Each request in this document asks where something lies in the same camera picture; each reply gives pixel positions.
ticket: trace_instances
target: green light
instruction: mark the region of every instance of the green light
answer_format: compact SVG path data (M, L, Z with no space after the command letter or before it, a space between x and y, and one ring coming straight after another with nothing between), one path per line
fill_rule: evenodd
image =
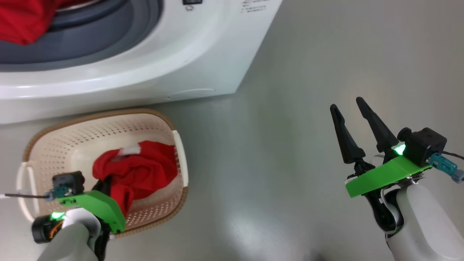
M53 212L50 216L52 219L60 219L65 215L65 212Z
M406 145L403 144L401 146L396 147L394 150L398 155L403 155L403 151L405 151Z

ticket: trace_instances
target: laundry basket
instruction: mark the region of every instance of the laundry basket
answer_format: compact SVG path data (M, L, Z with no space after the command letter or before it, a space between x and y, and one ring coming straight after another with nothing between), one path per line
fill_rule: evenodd
M126 229L116 238L157 226L173 218L182 208L188 192L188 172L179 133L167 117L154 110L99 113L41 131L24 152L17 190L30 187L34 195L43 195L52 189L54 175L79 170L85 177L85 191L89 191L97 182L92 175L93 163L102 153L133 147L145 140L175 145L178 175L151 196L133 201ZM18 199L21 210L30 221L41 215L67 210L56 200L28 200Z

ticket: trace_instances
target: basket handle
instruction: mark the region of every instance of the basket handle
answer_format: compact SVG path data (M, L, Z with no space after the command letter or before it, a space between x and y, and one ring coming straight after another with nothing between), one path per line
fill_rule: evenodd
M176 130L173 130L175 146L177 149L177 156L179 157L180 171L182 172L182 180L184 181L184 187L188 186L188 168L187 159L185 157L184 145L182 139Z
M31 192L33 195L37 195L37 188L35 185L35 178L34 178L34 170L32 169L32 167L28 166L27 162L22 162L19 167L18 174L16 176L16 190L18 191L18 193L21 193L24 190L24 183L26 181L26 177L25 177L26 171L29 176L29 183L31 184ZM34 198L32 199L32 202L34 205L35 212L38 213L39 212L39 200L37 198ZM21 211L24 214L24 217L26 217L26 219L29 220L30 222L34 222L34 217L29 211L29 208L27 207L25 199L22 197L19 197L18 203L19 203L19 207L21 208Z

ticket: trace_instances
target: green bracket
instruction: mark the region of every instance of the green bracket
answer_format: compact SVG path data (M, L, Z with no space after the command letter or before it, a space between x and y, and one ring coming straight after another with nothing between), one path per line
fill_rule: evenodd
M124 232L126 218L114 199L100 191L92 190L76 196L57 199L64 207L79 206L101 218L107 223L112 233Z
M370 170L348 182L345 187L350 197L355 197L375 189L383 188L431 167L426 166L421 168L404 156L398 156L382 166Z

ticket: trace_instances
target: blue cable connector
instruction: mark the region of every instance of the blue cable connector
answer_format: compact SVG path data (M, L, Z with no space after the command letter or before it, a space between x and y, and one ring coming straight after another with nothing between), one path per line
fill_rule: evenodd
M445 158L439 153L434 153L429 160L429 164L448 174L454 182L460 184L464 182L464 171L458 170L458 166L451 160Z

